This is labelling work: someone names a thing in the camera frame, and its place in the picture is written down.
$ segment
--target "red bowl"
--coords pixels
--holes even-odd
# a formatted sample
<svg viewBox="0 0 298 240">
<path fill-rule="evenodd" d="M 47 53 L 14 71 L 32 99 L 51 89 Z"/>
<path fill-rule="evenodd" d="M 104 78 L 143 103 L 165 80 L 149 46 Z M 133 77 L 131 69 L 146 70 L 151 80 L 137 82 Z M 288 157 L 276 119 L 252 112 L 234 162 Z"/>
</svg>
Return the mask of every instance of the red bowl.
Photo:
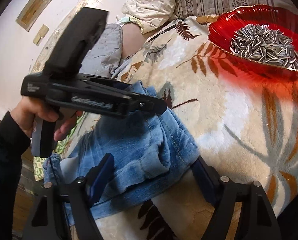
<svg viewBox="0 0 298 240">
<path fill-rule="evenodd" d="M 268 5 L 240 6 L 232 12 L 221 14 L 216 22 L 209 25 L 209 41 L 223 50 L 228 59 L 244 72 L 253 72 L 269 79 L 298 81 L 296 69 L 259 63 L 231 53 L 230 44 L 234 32 L 249 23 L 265 25 L 274 30 L 280 29 L 284 35 L 293 39 L 292 45 L 298 52 L 298 15 L 287 9 Z"/>
</svg>

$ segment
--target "white wall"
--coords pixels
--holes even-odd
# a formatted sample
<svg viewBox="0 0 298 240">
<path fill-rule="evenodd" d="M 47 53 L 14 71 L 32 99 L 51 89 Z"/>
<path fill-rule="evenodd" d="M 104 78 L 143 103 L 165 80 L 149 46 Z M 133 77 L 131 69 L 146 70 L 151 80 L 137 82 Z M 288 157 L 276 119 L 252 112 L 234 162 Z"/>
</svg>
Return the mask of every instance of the white wall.
<svg viewBox="0 0 298 240">
<path fill-rule="evenodd" d="M 35 63 L 44 44 L 65 16 L 82 0 L 51 0 L 40 14 L 30 31 L 25 31 L 16 23 L 16 18 L 28 0 L 12 0 L 0 17 L 0 119 L 14 108 L 19 100 L 23 78 Z M 108 22 L 114 22 L 125 0 L 103 0 L 100 5 L 111 11 Z M 49 27 L 49 32 L 39 46 L 33 38 L 41 26 Z"/>
</svg>

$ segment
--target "folded blue clothing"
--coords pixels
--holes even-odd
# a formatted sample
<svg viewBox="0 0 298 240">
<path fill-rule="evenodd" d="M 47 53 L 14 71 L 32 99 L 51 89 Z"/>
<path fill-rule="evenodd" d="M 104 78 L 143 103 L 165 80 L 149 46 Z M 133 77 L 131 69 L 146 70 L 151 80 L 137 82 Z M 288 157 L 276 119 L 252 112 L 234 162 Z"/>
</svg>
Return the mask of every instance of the folded blue clothing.
<svg viewBox="0 0 298 240">
<path fill-rule="evenodd" d="M 127 90 L 156 97 L 153 87 L 140 81 Z M 94 219 L 143 203 L 175 184 L 199 156 L 194 138 L 169 108 L 161 115 L 135 111 L 125 119 L 102 116 L 95 129 L 84 135 L 70 156 L 51 156 L 58 181 L 70 183 L 97 166 L 106 153 L 114 157 L 112 179 L 92 208 Z M 44 181 L 55 183 L 49 160 Z M 74 224 L 66 204 L 70 225 Z"/>
</svg>

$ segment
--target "screw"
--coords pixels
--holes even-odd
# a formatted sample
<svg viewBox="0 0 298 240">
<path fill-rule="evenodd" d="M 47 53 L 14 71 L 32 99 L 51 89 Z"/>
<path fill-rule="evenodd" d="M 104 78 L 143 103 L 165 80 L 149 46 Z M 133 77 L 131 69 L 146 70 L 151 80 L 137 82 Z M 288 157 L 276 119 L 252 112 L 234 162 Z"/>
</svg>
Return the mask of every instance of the screw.
<svg viewBox="0 0 298 240">
<path fill-rule="evenodd" d="M 52 182 L 46 182 L 43 186 L 45 188 L 50 188 L 52 186 Z"/>
<path fill-rule="evenodd" d="M 82 183 L 84 182 L 84 180 L 85 180 L 85 177 L 80 176 L 77 178 L 77 183 Z"/>
<path fill-rule="evenodd" d="M 261 186 L 261 182 L 259 182 L 259 181 L 257 181 L 257 180 L 255 180 L 255 181 L 253 182 L 253 184 L 254 184 L 256 187 L 260 187 L 260 186 Z"/>
<path fill-rule="evenodd" d="M 230 180 L 229 177 L 227 177 L 227 176 L 221 176 L 220 179 L 223 182 L 229 182 L 229 180 Z"/>
</svg>

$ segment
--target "person's left hand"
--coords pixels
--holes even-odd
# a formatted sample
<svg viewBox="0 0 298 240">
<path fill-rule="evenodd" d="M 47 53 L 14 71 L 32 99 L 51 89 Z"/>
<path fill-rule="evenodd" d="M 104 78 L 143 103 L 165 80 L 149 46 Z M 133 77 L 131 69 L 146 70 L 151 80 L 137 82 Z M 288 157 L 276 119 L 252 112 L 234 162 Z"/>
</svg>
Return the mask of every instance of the person's left hand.
<svg viewBox="0 0 298 240">
<path fill-rule="evenodd" d="M 59 115 L 45 102 L 37 98 L 29 97 L 23 97 L 15 109 L 10 112 L 10 115 L 29 138 L 32 137 L 35 115 L 48 122 L 55 122 L 59 118 Z M 70 130 L 75 127 L 77 117 L 81 115 L 82 111 L 77 111 L 73 117 L 66 120 L 65 123 L 55 131 L 54 140 L 64 140 Z"/>
</svg>

